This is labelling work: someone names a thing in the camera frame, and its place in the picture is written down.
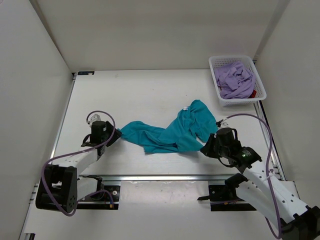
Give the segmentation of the teal t-shirt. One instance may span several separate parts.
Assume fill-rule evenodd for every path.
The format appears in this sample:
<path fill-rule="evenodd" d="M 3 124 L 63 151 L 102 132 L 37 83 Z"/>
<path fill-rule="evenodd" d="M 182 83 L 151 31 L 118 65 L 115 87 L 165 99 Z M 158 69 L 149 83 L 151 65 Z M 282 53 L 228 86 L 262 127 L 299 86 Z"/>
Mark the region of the teal t-shirt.
<path fill-rule="evenodd" d="M 145 154 L 198 152 L 218 127 L 201 100 L 196 99 L 188 106 L 188 110 L 181 109 L 166 128 L 132 121 L 120 129 L 121 137 L 142 147 Z"/>

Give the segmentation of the purple t-shirt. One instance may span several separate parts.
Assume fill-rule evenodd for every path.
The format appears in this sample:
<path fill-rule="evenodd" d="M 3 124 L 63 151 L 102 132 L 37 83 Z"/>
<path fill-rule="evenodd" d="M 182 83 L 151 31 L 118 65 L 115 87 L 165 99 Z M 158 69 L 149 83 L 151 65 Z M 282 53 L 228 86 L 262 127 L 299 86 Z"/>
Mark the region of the purple t-shirt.
<path fill-rule="evenodd" d="M 225 100 L 249 99 L 255 89 L 256 76 L 240 61 L 213 70 L 220 96 Z"/>

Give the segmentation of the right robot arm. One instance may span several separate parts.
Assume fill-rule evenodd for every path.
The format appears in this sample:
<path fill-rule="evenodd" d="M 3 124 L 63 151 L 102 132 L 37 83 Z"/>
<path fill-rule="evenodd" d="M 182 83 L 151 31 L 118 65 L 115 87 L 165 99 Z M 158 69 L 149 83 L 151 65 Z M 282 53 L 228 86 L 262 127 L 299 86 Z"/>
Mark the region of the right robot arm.
<path fill-rule="evenodd" d="M 247 202 L 280 232 L 282 240 L 314 240 L 320 235 L 320 209 L 310 207 L 289 191 L 272 172 L 267 162 L 251 147 L 242 146 L 234 128 L 212 133 L 200 150 L 206 157 L 228 160 L 238 173 L 207 198 L 213 204 L 242 200 Z"/>

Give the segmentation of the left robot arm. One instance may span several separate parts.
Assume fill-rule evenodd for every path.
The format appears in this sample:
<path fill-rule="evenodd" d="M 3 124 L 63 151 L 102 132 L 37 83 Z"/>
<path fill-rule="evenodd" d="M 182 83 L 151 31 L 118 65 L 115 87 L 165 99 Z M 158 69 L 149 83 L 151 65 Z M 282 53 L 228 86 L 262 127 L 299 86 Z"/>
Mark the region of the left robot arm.
<path fill-rule="evenodd" d="M 91 132 L 82 140 L 80 151 L 64 155 L 59 164 L 49 163 L 42 168 L 35 198 L 38 209 L 59 211 L 71 217 L 78 203 L 88 198 L 109 201 L 109 207 L 114 208 L 112 192 L 104 187 L 103 178 L 83 172 L 121 138 L 122 132 L 109 121 L 94 120 L 89 126 Z"/>

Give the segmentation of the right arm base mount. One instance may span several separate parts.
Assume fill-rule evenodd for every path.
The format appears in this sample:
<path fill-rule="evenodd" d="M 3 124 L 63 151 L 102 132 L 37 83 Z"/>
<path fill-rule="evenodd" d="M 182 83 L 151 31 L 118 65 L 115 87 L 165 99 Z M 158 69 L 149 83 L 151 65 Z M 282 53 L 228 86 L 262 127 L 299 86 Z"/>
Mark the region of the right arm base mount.
<path fill-rule="evenodd" d="M 207 196 L 198 197 L 197 201 L 209 201 L 211 212 L 256 211 L 249 203 L 236 195 L 236 187 L 248 179 L 240 173 L 229 177 L 224 184 L 209 184 Z"/>

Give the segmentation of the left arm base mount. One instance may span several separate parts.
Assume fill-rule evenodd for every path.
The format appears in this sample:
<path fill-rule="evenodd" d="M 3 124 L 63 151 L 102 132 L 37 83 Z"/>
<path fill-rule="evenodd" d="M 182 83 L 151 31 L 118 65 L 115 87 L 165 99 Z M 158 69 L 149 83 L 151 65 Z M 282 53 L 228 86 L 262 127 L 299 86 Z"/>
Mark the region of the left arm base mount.
<path fill-rule="evenodd" d="M 118 210 L 120 181 L 85 175 L 77 179 L 77 210 Z"/>

